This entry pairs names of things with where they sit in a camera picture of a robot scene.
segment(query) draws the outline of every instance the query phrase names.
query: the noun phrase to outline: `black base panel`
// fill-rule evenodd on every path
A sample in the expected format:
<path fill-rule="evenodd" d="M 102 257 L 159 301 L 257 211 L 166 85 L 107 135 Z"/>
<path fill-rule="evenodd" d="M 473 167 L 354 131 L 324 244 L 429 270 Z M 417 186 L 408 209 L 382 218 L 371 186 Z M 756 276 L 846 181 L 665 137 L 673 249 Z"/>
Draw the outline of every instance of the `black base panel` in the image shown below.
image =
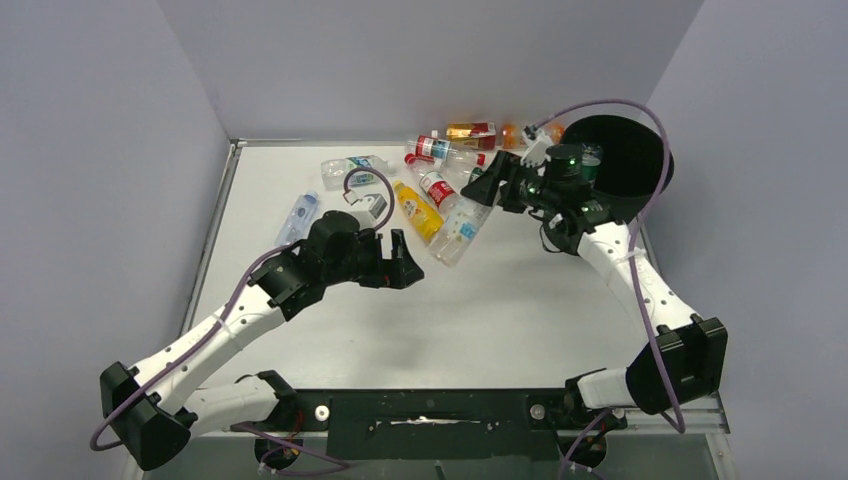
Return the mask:
<path fill-rule="evenodd" d="M 328 431 L 327 454 L 346 460 L 479 459 L 524 456 L 556 460 L 552 433 L 580 429 L 563 414 L 564 389 L 522 390 L 298 390 L 296 408 L 304 431 Z M 548 419 L 530 418 L 542 404 Z M 315 419 L 326 405 L 330 417 Z M 407 422 L 425 417 L 430 422 Z M 268 419 L 262 427 L 285 430 L 291 416 Z"/>

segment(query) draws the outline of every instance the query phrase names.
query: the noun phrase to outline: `white table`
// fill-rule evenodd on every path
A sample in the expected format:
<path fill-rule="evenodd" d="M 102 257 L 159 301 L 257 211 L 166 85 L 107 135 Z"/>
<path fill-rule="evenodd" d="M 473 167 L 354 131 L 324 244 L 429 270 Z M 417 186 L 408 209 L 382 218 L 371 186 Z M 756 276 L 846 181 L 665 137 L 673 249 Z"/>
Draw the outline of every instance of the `white table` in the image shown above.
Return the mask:
<path fill-rule="evenodd" d="M 246 266 L 272 247 L 298 195 L 317 190 L 319 215 L 347 207 L 340 191 L 323 188 L 321 161 L 368 154 L 395 162 L 395 178 L 415 185 L 401 143 L 243 142 L 223 181 L 187 326 L 218 308 Z M 331 287 L 322 302 L 249 345 L 204 385 L 272 369 L 295 388 L 562 387 L 590 370 L 629 365 L 645 345 L 643 327 L 591 267 L 544 252 L 539 223 L 527 215 L 497 208 L 453 269 L 427 253 L 399 211 L 388 227 L 405 230 L 424 280 L 401 291 Z M 725 428 L 717 398 L 687 410 L 693 432 Z M 659 417 L 634 414 L 631 421 L 670 432 Z"/>

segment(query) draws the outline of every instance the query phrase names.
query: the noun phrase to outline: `gray wall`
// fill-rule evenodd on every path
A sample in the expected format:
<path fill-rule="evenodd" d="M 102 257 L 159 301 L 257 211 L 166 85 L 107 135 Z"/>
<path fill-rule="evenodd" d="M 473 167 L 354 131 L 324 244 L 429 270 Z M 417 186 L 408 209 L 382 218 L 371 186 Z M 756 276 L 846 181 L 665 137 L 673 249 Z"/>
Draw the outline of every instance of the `gray wall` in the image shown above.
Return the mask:
<path fill-rule="evenodd" d="M 0 477 L 118 478 L 97 378 L 177 334 L 226 136 L 154 0 L 3 2 L 0 145 Z"/>
<path fill-rule="evenodd" d="M 708 0 L 651 98 L 664 273 L 730 330 L 741 478 L 846 478 L 848 5 Z"/>
<path fill-rule="evenodd" d="M 701 3 L 160 1 L 232 137 L 334 139 L 647 101 Z"/>

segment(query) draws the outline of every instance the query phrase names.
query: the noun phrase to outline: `silver screw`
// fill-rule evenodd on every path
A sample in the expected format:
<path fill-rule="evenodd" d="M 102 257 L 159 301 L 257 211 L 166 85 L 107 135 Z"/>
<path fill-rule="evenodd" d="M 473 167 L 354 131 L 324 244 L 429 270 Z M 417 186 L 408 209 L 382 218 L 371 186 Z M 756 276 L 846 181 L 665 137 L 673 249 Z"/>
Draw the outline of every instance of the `silver screw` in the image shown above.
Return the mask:
<path fill-rule="evenodd" d="M 533 405 L 532 407 L 530 407 L 530 418 L 532 418 L 533 420 L 544 420 L 545 419 L 545 406 L 539 405 L 537 403 L 536 405 Z"/>
<path fill-rule="evenodd" d="M 330 409 L 326 405 L 318 405 L 315 407 L 315 420 L 326 422 L 330 418 Z"/>

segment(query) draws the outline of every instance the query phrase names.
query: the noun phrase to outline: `yellow bottle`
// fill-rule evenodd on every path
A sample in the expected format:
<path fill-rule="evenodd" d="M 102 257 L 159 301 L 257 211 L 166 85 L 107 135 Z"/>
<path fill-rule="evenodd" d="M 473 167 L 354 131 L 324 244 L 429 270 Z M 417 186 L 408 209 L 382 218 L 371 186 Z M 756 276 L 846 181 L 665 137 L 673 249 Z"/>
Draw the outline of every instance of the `yellow bottle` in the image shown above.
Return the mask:
<path fill-rule="evenodd" d="M 433 207 L 419 197 L 415 190 L 406 186 L 403 182 L 396 181 L 392 184 L 398 199 L 398 207 L 412 223 L 415 231 L 424 239 L 424 243 L 430 244 L 433 235 L 442 228 L 442 217 Z"/>

